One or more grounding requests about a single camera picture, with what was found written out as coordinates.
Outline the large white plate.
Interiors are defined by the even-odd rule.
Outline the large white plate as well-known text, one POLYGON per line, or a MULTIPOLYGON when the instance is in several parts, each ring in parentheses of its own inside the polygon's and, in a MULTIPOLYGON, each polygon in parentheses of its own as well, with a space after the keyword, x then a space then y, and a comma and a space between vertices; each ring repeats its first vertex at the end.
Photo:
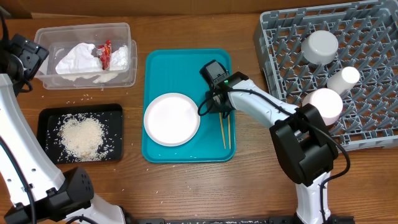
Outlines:
POLYGON ((166 93, 150 102, 144 129, 157 144, 175 147, 189 142, 200 127, 198 106, 186 95, 166 93))

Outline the red sauce packet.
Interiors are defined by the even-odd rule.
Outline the red sauce packet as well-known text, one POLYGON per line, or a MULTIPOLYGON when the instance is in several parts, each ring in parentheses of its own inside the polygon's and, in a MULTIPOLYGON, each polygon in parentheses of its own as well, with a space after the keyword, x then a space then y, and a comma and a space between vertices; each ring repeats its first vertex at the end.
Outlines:
POLYGON ((97 47, 96 53, 103 70, 109 70, 111 60, 111 41, 107 40, 105 44, 97 47))

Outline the small pink bowl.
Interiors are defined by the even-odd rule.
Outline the small pink bowl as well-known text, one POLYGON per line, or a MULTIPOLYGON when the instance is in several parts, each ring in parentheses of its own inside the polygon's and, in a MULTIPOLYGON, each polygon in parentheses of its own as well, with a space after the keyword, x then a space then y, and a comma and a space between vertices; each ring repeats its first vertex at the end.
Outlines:
POLYGON ((329 88, 321 88, 309 93, 303 99, 302 106, 307 104, 316 107, 327 126, 335 123, 343 110, 343 100, 340 95, 329 88))

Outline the grey-green bowl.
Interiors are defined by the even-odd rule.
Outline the grey-green bowl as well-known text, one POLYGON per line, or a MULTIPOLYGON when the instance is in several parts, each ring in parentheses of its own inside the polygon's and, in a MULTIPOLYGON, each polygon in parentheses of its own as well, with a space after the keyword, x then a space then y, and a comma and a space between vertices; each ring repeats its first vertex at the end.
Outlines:
POLYGON ((318 30, 310 34, 301 44, 303 57, 315 65, 331 63, 337 55, 338 40, 334 34, 318 30))

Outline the white cup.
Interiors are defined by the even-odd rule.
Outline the white cup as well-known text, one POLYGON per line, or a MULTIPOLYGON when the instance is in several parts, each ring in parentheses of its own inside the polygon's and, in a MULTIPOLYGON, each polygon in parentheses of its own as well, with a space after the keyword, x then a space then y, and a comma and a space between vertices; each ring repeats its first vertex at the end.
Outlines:
POLYGON ((327 88, 340 96, 349 92, 360 79, 360 72, 354 67, 345 67, 332 75, 327 81, 327 88))

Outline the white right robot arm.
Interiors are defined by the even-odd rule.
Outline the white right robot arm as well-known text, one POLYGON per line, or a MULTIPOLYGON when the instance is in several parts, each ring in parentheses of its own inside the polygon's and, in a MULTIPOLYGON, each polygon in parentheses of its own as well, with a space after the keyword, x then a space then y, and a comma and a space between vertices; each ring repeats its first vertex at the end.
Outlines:
POLYGON ((327 184, 345 175, 351 161, 330 136, 316 106, 280 101, 247 75, 230 74, 216 60, 206 63, 200 75, 210 88, 202 102, 205 112, 225 119, 233 110, 243 111, 269 128, 279 165, 296 184, 296 212, 270 217, 266 223, 354 223, 353 217, 332 215, 328 208, 327 184))

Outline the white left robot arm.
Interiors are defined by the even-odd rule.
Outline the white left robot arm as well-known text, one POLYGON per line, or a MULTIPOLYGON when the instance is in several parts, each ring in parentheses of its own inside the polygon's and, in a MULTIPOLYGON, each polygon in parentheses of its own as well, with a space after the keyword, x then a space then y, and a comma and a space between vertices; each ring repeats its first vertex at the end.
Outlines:
POLYGON ((84 168, 62 172, 46 155, 17 96, 32 91, 30 82, 49 51, 19 34, 10 38, 4 18, 1 24, 1 175, 13 204, 5 221, 135 223, 125 209, 94 193, 84 168))

